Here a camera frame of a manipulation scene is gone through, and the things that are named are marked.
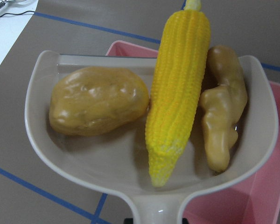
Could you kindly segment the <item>yellow toy corn cob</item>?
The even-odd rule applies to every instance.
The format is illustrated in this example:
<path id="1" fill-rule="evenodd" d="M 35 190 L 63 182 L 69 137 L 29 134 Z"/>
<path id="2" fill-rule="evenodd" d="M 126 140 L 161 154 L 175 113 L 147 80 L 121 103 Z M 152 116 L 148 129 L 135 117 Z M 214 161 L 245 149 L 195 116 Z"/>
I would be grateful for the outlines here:
<path id="1" fill-rule="evenodd" d="M 188 0 L 163 29 L 145 126 L 149 175 L 154 187 L 170 178 L 191 134 L 200 98 L 210 22 L 199 0 Z"/>

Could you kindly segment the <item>pink plastic bin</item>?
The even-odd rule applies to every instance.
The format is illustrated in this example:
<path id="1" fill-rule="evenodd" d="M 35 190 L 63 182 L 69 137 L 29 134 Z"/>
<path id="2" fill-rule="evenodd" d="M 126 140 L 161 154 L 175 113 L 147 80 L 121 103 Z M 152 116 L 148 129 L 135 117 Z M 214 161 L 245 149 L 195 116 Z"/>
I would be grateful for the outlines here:
<path id="1" fill-rule="evenodd" d="M 108 56 L 156 56 L 156 50 L 125 41 L 113 42 Z M 280 211 L 280 84 L 270 81 L 279 116 L 279 135 L 272 155 L 248 179 L 219 192 L 193 199 L 184 210 L 190 224 L 276 224 Z M 111 224 L 132 218 L 122 200 L 107 196 L 100 217 Z"/>

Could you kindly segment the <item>toy ginger root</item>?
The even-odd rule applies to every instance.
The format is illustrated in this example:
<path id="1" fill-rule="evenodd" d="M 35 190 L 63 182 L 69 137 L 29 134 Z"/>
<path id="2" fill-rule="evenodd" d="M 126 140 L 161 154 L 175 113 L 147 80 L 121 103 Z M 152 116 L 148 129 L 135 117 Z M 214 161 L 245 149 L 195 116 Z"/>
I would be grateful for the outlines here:
<path id="1" fill-rule="evenodd" d="M 238 140 L 235 129 L 248 101 L 244 73 L 235 51 L 224 45 L 209 49 L 207 69 L 217 87 L 202 92 L 200 106 L 204 149 L 208 166 L 224 172 L 230 162 L 230 149 Z"/>

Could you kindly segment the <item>toy potato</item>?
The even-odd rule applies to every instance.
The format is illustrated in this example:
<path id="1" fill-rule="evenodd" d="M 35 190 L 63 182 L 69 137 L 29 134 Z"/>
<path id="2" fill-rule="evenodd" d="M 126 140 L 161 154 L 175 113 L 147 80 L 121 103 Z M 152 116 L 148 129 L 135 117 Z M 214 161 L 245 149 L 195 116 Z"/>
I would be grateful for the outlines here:
<path id="1" fill-rule="evenodd" d="M 101 135 L 142 117 L 148 104 L 147 86 L 131 70 L 86 67 L 54 86 L 49 122 L 64 135 Z"/>

